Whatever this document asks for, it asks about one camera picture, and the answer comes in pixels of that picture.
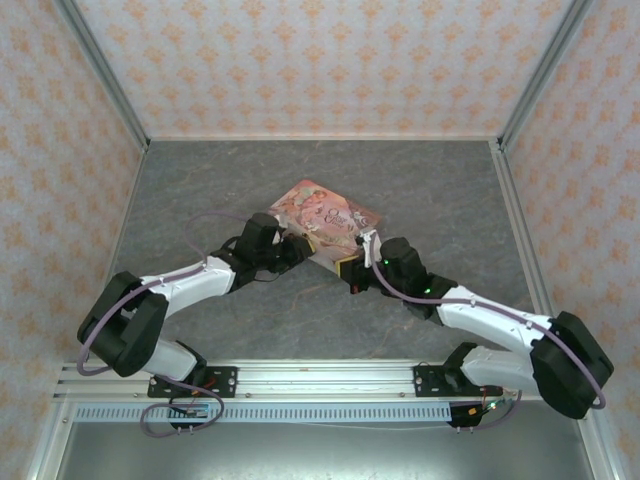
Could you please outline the grey metal shelf sheet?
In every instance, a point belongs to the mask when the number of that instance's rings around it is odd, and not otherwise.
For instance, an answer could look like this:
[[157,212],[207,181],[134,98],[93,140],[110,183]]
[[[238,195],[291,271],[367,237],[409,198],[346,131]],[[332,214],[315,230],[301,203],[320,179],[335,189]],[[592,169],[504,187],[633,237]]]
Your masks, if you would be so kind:
[[57,480],[595,480],[577,428],[532,414],[480,432],[220,424],[146,437],[78,424]]

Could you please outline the aluminium lower frame post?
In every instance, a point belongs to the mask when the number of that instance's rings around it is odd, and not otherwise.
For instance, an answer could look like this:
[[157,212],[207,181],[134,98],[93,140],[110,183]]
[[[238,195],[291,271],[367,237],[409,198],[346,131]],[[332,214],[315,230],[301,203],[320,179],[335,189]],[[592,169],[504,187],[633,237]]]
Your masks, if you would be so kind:
[[75,402],[54,402],[44,421],[27,480],[56,480],[76,414]]
[[594,480],[633,480],[608,411],[590,410],[577,424]]

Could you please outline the pink illustrated storage box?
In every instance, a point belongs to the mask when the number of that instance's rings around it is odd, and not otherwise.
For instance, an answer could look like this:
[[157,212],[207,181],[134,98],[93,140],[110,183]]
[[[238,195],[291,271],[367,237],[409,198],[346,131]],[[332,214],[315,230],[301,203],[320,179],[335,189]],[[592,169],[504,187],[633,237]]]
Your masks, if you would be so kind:
[[357,255],[356,238],[376,228],[382,217],[348,197],[304,179],[272,204],[268,212],[287,230],[314,245],[311,260],[333,272]]

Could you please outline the aluminium side rail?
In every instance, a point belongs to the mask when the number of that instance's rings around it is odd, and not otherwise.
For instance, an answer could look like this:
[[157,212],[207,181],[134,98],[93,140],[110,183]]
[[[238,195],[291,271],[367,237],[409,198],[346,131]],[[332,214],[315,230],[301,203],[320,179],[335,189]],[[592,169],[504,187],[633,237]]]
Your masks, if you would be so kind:
[[552,314],[555,308],[546,288],[507,154],[498,139],[490,141],[489,148],[534,310],[540,314]]
[[139,186],[141,174],[144,169],[144,163],[145,163],[146,157],[147,157],[147,151],[145,149],[142,149],[137,160],[136,168],[133,172],[131,183],[129,185],[129,190],[126,196],[125,208],[124,208],[123,214],[121,215],[121,219],[119,220],[119,223],[118,223],[117,237],[113,245],[113,248],[111,250],[111,254],[109,257],[109,264],[107,266],[105,274],[103,275],[103,284],[106,284],[114,273],[116,263],[117,263],[117,258],[119,255],[119,250],[123,242],[126,225],[132,210],[132,206],[133,206],[135,195]]

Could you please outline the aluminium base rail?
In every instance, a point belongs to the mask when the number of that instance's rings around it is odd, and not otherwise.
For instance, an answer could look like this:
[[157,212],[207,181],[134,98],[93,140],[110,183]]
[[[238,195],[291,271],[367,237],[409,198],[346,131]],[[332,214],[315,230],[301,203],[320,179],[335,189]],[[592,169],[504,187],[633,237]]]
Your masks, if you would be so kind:
[[[368,360],[219,360],[214,367],[238,369],[231,402],[329,402],[337,401],[460,401],[459,397],[418,397],[413,385],[413,359]],[[151,375],[139,372],[121,378],[114,372],[82,376],[73,364],[62,368],[53,399],[89,402],[143,402],[165,400],[148,395]],[[513,398],[518,388],[492,380]]]

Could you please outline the aluminium frame post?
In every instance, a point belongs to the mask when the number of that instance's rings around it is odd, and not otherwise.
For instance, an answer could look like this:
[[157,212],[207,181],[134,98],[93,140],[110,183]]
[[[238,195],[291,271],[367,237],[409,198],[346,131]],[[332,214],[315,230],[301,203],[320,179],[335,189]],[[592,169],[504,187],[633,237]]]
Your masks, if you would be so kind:
[[590,410],[577,424],[594,480],[633,480],[608,411]]
[[75,402],[54,402],[44,421],[27,480],[56,480],[76,414]]
[[80,49],[100,80],[112,104],[138,147],[147,152],[151,143],[141,120],[130,103],[120,81],[99,45],[77,0],[52,0],[65,20]]
[[516,141],[520,130],[526,123],[573,37],[580,29],[593,2],[594,0],[571,0],[566,14],[549,41],[507,120],[503,133],[497,138],[497,146],[501,152],[507,152]]

